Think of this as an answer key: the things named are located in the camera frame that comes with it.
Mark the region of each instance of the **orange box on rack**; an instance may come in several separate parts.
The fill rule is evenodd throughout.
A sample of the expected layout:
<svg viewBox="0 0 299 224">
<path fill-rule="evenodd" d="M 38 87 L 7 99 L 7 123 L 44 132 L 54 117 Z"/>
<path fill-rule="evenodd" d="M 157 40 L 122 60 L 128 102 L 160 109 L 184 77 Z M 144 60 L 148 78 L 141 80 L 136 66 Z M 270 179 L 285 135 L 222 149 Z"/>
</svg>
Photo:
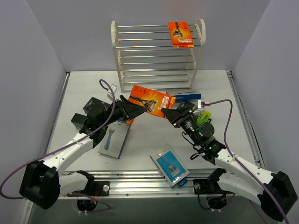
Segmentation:
<svg viewBox="0 0 299 224">
<path fill-rule="evenodd" d="M 162 113 L 161 109 L 172 109 L 176 98 L 156 90 L 134 85 L 129 97 L 129 101 L 134 104 L 147 107 L 147 113 L 164 118 L 164 114 Z"/>
<path fill-rule="evenodd" d="M 187 22 L 169 22 L 169 33 L 173 47 L 193 48 L 193 38 Z"/>
</svg>

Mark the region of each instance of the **yellow-green plastic object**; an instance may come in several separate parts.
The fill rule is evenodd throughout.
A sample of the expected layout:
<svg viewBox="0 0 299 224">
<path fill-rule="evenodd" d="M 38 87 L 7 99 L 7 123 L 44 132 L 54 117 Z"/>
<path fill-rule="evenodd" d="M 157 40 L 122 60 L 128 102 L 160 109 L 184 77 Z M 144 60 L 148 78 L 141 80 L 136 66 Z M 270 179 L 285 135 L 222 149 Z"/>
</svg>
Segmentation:
<svg viewBox="0 0 299 224">
<path fill-rule="evenodd" d="M 209 118 L 211 116 L 211 113 L 209 111 L 203 111 L 200 116 L 197 118 L 196 123 L 200 125 L 203 122 L 208 122 Z"/>
</svg>

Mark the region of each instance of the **shelf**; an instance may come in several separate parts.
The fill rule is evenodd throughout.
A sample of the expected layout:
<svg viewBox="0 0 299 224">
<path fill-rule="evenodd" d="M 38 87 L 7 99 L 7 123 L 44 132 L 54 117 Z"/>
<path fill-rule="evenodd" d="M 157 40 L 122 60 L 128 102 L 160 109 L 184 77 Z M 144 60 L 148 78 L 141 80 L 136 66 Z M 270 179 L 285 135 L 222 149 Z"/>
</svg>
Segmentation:
<svg viewBox="0 0 299 224">
<path fill-rule="evenodd" d="M 206 43 L 203 20 L 189 24 L 193 48 L 174 48 L 168 25 L 111 23 L 111 40 L 121 92 L 134 84 L 151 89 L 185 89 L 192 84 Z"/>
</svg>

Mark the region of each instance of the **purple cable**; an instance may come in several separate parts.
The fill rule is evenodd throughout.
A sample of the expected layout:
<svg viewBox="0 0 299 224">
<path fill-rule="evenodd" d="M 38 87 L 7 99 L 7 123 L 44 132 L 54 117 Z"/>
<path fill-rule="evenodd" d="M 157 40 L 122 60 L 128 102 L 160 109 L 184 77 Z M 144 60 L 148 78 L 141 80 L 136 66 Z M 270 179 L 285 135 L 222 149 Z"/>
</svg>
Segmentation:
<svg viewBox="0 0 299 224">
<path fill-rule="evenodd" d="M 257 212 L 257 214 L 259 215 L 259 217 L 263 220 L 263 222 L 265 224 L 268 224 L 266 219 L 263 217 L 262 213 L 257 209 L 255 203 L 253 203 L 251 200 L 249 200 L 249 203 L 252 205 L 252 207 L 254 208 L 254 210 Z"/>
<path fill-rule="evenodd" d="M 226 207 L 228 207 L 228 205 L 232 202 L 234 196 L 235 196 L 235 194 L 233 194 L 232 197 L 230 198 L 230 200 L 228 201 L 228 203 L 227 203 L 224 207 L 222 207 L 222 208 L 220 209 L 221 211 L 222 211 L 223 209 L 225 209 Z M 207 201 L 206 201 L 206 203 L 209 205 L 209 201 L 210 201 L 210 200 L 213 200 L 213 199 L 215 199 L 215 198 L 220 198 L 220 197 L 211 197 L 211 198 L 208 198 Z"/>
<path fill-rule="evenodd" d="M 99 202 L 99 203 L 104 204 L 104 205 L 107 206 L 107 208 L 104 208 L 104 209 L 98 209 L 98 210 L 93 210 L 93 211 L 87 211 L 86 213 L 96 213 L 96 212 L 99 212 L 99 211 L 107 211 L 107 210 L 110 210 L 110 209 L 111 209 L 110 204 L 108 204 L 108 203 L 106 203 L 106 202 L 104 202 L 104 201 L 102 201 L 102 200 L 100 200 L 100 199 L 97 199 L 97 198 L 95 198 L 95 197 L 91 197 L 91 196 L 88 196 L 88 195 L 83 195 L 83 194 L 75 193 L 75 192 L 73 192 L 72 195 L 79 196 L 79 197 L 87 197 L 87 198 L 89 198 L 89 199 L 92 199 L 92 200 L 94 200 L 94 201 L 97 201 L 97 202 Z"/>
<path fill-rule="evenodd" d="M 108 121 L 111 119 L 111 117 L 112 117 L 112 115 L 113 115 L 114 107 L 115 107 L 115 95 L 114 95 L 114 92 L 113 92 L 111 86 L 110 86 L 105 80 L 100 79 L 100 83 L 101 83 L 101 82 L 104 82 L 104 83 L 108 86 L 108 88 L 110 89 L 110 91 L 111 91 L 111 93 L 112 93 L 113 104 L 112 104 L 112 110 L 111 110 L 111 113 L 109 114 L 109 117 L 107 118 L 107 120 L 106 120 L 100 127 L 98 127 L 97 129 L 95 129 L 93 132 L 90 132 L 88 135 L 84 136 L 83 138 L 79 139 L 78 142 L 81 142 L 82 140 L 88 138 L 89 136 L 93 135 L 93 134 L 96 133 L 98 130 L 100 130 L 101 128 L 103 128 L 103 127 L 108 123 Z M 71 146 L 75 145 L 75 144 L 77 144 L 76 141 L 75 141 L 75 142 L 72 142 L 72 143 L 70 143 L 70 144 L 68 144 L 68 145 L 66 145 L 66 146 L 63 146 L 63 147 L 61 147 L 60 149 L 57 149 L 57 150 L 54 151 L 54 152 L 51 152 L 51 153 L 46 154 L 46 155 L 39 156 L 39 157 L 37 157 L 37 158 L 35 158 L 35 159 L 33 159 L 33 160 L 30 160 L 29 162 L 24 163 L 24 164 L 21 165 L 21 166 L 19 166 L 17 169 L 15 169 L 14 171 L 12 171 L 12 172 L 11 172 L 11 173 L 10 173 L 4 180 L 3 180 L 3 182 L 1 183 L 1 185 L 0 185 L 0 196 L 2 196 L 3 198 L 6 198 L 6 199 L 24 199 L 24 197 L 11 197 L 11 196 L 7 196 L 7 195 L 5 195 L 5 194 L 2 192 L 3 186 L 4 186 L 4 184 L 9 180 L 9 178 L 10 178 L 12 175 L 14 175 L 16 172 L 18 172 L 20 169 L 22 169 L 23 167 L 27 166 L 28 164 L 30 164 L 30 163 L 32 163 L 32 162 L 35 162 L 35 161 L 37 161 L 37 160 L 44 159 L 45 157 L 48 157 L 48 156 L 53 155 L 53 154 L 55 154 L 55 153 L 58 153 L 58 152 L 60 152 L 60 151 L 62 151 L 62 150 L 64 150 L 64 149 L 66 149 L 66 148 L 68 148 L 68 147 L 71 147 Z"/>
<path fill-rule="evenodd" d="M 233 155 L 233 153 L 232 153 L 232 151 L 229 149 L 228 143 L 227 143 L 227 140 L 226 140 L 226 134 L 227 134 L 227 131 L 228 131 L 228 125 L 229 125 L 230 118 L 231 118 L 232 112 L 233 112 L 233 102 L 230 99 L 223 99 L 223 100 L 211 102 L 210 105 L 218 104 L 218 103 L 222 103 L 222 102 L 226 102 L 226 101 L 230 103 L 230 111 L 229 111 L 229 116 L 228 116 L 228 122 L 226 123 L 226 126 L 225 126 L 223 138 L 224 138 L 224 144 L 225 144 L 225 146 L 226 146 L 226 148 L 228 150 L 228 153 L 231 155 L 232 158 L 235 158 L 234 155 Z M 290 224 L 288 218 L 285 215 L 285 212 L 283 211 L 283 209 L 281 208 L 280 204 L 278 203 L 278 201 L 276 200 L 276 198 L 273 196 L 273 194 L 268 190 L 268 188 L 240 160 L 238 160 L 238 158 L 235 158 L 235 160 L 237 161 L 237 163 L 243 169 L 245 169 L 247 171 L 247 173 L 250 174 L 250 176 L 252 176 L 253 179 L 256 180 L 256 182 L 258 182 L 259 185 L 262 186 L 262 188 L 270 196 L 270 198 L 273 200 L 273 202 L 277 206 L 278 210 L 280 211 L 281 215 L 283 216 L 283 218 L 285 220 L 285 224 Z"/>
</svg>

